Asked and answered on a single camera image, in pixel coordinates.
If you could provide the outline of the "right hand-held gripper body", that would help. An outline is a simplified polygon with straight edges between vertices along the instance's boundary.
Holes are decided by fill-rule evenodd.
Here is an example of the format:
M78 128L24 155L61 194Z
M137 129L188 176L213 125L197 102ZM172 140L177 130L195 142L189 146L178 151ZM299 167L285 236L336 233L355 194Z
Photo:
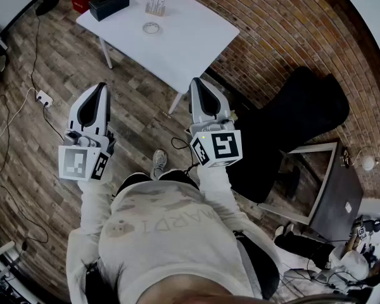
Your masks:
M190 133L190 146L202 167L226 167L243 158L241 131L232 118L193 124Z

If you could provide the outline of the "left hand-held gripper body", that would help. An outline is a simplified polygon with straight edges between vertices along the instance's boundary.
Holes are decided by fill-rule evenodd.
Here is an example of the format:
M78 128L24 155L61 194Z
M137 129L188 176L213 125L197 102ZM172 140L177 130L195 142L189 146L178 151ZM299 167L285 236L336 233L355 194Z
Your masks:
M114 152L115 142L110 131L102 136L67 129L63 144L58 148L59 177L73 181L100 181Z

